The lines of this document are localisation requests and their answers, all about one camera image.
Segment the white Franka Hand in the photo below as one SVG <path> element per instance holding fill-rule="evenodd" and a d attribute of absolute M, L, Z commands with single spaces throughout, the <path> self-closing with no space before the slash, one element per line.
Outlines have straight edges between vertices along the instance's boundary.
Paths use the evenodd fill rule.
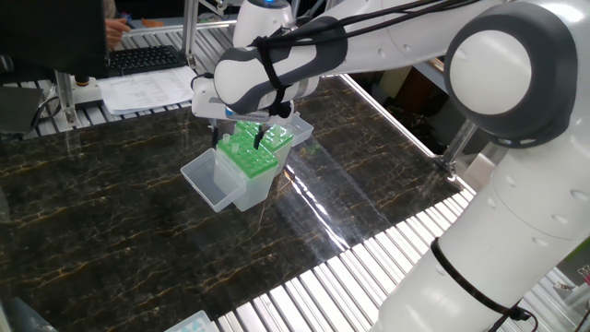
<path fill-rule="evenodd" d="M 220 100 L 215 91 L 212 79 L 199 77 L 192 83 L 192 88 L 194 91 L 194 96 L 192 98 L 192 113 L 196 117 L 224 121 L 246 121 L 268 125 L 286 125 L 291 121 L 291 118 L 295 114 L 294 103 L 292 101 L 287 103 L 289 114 L 286 118 L 279 115 L 270 115 L 269 110 L 237 114 Z M 216 125 L 211 125 L 211 130 L 211 147 L 215 148 L 218 144 L 218 127 Z M 264 134 L 265 129 L 260 124 L 258 126 L 257 134 L 254 137 L 254 149 L 259 149 Z"/>

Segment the bare person hand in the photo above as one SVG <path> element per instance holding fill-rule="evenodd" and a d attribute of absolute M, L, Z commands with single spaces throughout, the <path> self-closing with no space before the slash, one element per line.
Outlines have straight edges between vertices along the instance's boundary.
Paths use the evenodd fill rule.
<path fill-rule="evenodd" d="M 106 18 L 105 31 L 108 47 L 112 50 L 120 44 L 124 34 L 130 32 L 131 28 L 125 18 Z"/>

